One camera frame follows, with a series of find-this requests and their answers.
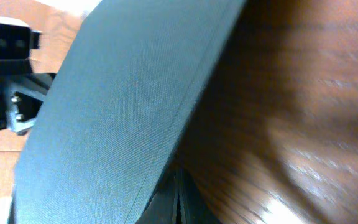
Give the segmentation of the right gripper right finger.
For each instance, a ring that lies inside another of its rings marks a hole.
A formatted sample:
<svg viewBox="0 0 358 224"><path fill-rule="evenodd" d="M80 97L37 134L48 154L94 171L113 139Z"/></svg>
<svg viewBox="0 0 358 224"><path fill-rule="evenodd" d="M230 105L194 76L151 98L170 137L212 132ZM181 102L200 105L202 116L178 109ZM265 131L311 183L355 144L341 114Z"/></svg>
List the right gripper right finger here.
<svg viewBox="0 0 358 224"><path fill-rule="evenodd" d="M208 208L189 172L176 171L180 220L184 224L221 224Z"/></svg>

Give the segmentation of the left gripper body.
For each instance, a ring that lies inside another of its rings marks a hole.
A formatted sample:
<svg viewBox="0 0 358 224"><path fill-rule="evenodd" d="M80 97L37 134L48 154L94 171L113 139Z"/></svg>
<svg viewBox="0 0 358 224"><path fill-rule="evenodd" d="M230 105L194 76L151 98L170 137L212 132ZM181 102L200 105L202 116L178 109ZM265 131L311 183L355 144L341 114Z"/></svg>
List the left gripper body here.
<svg viewBox="0 0 358 224"><path fill-rule="evenodd" d="M0 130L26 134L35 124L55 73L35 73L30 60L0 60Z"/></svg>

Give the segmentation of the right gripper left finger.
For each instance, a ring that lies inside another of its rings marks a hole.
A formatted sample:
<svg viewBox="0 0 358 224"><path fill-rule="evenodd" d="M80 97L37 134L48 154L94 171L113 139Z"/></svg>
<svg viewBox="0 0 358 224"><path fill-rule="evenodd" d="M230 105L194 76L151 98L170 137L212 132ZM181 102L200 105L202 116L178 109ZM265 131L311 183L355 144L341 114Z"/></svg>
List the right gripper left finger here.
<svg viewBox="0 0 358 224"><path fill-rule="evenodd" d="M178 210L176 174L174 170L165 173L157 191L136 224L176 224Z"/></svg>

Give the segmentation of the black gift box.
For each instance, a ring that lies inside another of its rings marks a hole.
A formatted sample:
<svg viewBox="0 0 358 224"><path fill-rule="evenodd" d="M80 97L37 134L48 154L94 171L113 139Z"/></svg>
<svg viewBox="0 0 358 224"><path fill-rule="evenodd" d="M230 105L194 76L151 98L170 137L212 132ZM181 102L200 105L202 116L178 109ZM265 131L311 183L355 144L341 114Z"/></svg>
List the black gift box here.
<svg viewBox="0 0 358 224"><path fill-rule="evenodd" d="M15 166L15 222L135 223L244 4L101 1Z"/></svg>

